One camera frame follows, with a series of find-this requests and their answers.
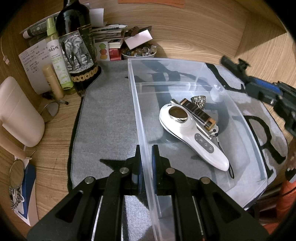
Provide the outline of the small dark faceted cup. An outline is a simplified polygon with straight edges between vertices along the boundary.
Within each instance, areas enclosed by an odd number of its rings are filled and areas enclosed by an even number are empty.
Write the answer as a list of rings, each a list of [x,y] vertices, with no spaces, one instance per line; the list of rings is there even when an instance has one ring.
[[[199,109],[204,109],[206,104],[206,96],[204,95],[197,95],[191,97],[191,102],[195,104]]]

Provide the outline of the silver metal tube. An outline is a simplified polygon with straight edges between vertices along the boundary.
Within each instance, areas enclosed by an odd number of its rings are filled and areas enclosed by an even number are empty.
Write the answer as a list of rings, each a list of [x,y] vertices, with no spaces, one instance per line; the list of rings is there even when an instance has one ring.
[[[170,103],[175,103],[175,104],[178,104],[178,105],[180,105],[180,103],[177,101],[177,100],[175,100],[175,99],[171,99],[170,100]],[[219,128],[218,128],[218,126],[217,126],[217,124],[215,124],[215,126],[210,130],[210,131],[208,131],[207,129],[205,129],[205,127],[203,127],[202,126],[202,124],[194,117],[194,116],[192,116],[193,117],[193,119],[195,120],[195,122],[196,122],[196,125],[197,125],[197,128],[198,128],[198,130],[200,131],[200,132],[202,132],[208,139],[211,139],[211,137],[210,137],[210,132],[211,132],[211,130],[213,130],[214,128],[217,128],[218,129],[218,131],[219,131]]]

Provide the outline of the clear plastic storage bin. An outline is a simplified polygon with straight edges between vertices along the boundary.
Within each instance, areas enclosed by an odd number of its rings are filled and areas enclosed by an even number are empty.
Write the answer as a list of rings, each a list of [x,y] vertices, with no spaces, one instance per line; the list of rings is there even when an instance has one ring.
[[[156,154],[193,179],[208,177],[242,208],[266,189],[263,157],[216,66],[174,59],[128,62],[152,229],[175,240],[173,197],[157,194]]]

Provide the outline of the dark wine bottle elephant label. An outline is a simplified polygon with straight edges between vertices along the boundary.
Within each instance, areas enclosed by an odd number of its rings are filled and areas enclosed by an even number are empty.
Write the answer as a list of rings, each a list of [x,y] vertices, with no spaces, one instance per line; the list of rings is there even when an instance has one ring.
[[[82,97],[101,73],[96,62],[89,9],[79,1],[63,1],[56,30],[71,80]]]

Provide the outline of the white handheld facial massager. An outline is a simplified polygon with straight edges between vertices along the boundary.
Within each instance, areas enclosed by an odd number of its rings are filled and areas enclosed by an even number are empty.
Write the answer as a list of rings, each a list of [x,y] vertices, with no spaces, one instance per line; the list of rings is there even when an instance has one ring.
[[[159,121],[166,131],[186,143],[208,164],[228,171],[228,158],[198,130],[195,120],[184,107],[165,104],[159,111]]]

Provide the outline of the orange jacket sleeve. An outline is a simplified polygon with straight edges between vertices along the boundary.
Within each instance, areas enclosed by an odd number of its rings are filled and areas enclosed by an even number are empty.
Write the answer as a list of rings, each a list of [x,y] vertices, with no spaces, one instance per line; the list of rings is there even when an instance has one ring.
[[[264,200],[266,207],[259,211],[259,222],[272,240],[295,240],[295,168],[285,172],[277,196]]]

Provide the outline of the black gold lighter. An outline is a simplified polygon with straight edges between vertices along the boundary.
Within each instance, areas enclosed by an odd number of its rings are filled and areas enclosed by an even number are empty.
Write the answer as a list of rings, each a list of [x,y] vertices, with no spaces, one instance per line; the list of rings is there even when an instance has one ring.
[[[210,131],[215,126],[216,121],[202,109],[198,108],[193,102],[184,98],[181,100],[180,105],[186,108],[192,114],[192,116],[194,116],[208,131]]]

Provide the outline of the white handwritten note paper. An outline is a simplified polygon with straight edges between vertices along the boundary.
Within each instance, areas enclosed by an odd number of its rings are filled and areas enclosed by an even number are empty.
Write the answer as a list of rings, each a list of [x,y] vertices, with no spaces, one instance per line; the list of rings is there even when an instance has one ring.
[[[52,61],[47,49],[46,40],[42,40],[32,47],[29,47],[18,55],[28,80],[37,94],[43,94],[51,91],[44,74],[43,67],[51,64]]]

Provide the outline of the blue white booklet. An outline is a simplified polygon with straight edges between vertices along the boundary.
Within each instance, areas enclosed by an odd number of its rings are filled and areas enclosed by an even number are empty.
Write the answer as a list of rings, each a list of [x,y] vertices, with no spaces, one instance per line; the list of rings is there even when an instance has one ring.
[[[14,213],[28,226],[34,226],[39,218],[36,204],[36,168],[32,164],[26,165],[20,194],[22,200]]]

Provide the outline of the stack of books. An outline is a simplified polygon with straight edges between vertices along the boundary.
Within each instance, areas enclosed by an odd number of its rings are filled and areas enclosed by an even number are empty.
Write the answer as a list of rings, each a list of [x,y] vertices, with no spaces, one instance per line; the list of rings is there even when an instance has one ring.
[[[98,62],[121,60],[120,48],[123,44],[126,30],[127,25],[122,24],[92,28],[91,33]]]

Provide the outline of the small white cardboard box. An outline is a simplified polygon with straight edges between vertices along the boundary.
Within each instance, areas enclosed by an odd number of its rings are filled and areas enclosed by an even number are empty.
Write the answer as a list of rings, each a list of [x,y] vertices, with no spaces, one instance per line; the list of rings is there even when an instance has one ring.
[[[152,40],[152,36],[149,30],[144,30],[133,37],[126,38],[125,43],[129,49],[134,49],[150,40]]]

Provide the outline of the grey rug with letters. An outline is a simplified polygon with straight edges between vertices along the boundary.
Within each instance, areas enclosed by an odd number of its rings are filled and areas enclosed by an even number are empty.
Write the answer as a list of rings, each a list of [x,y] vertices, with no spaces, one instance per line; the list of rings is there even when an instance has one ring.
[[[287,141],[266,107],[245,94],[241,82],[221,66],[150,59],[105,62],[88,87],[77,115],[69,186],[88,176],[107,177],[123,161],[144,151],[144,176],[152,180],[153,145],[186,176],[207,176],[241,207],[249,208],[285,166]],[[217,121],[218,139],[234,177],[204,160],[159,122],[171,99],[206,97],[205,112]]]

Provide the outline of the roll of clear tape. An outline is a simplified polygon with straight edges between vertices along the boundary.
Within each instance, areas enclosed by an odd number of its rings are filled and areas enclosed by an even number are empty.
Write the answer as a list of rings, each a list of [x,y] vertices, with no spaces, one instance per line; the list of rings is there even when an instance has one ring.
[[[47,100],[40,104],[38,112],[45,123],[52,121],[58,114],[60,109],[60,102],[56,100]]]

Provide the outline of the green spray bottle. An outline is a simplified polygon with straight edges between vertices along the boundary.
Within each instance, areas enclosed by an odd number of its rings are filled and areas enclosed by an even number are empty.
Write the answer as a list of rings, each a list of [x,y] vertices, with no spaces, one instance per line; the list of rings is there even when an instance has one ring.
[[[57,75],[58,81],[66,95],[71,95],[75,92],[74,85],[68,73],[66,63],[63,56],[63,51],[58,39],[55,20],[50,17],[46,20],[47,26],[47,49],[52,61],[53,68]]]

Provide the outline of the white bowl of stones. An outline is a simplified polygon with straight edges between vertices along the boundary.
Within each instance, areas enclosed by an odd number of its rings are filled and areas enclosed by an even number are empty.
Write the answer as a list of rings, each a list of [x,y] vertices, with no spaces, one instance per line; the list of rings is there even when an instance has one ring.
[[[121,56],[124,59],[128,58],[153,58],[157,53],[157,46],[154,44],[142,44],[136,48],[129,49],[128,47],[122,48]]]

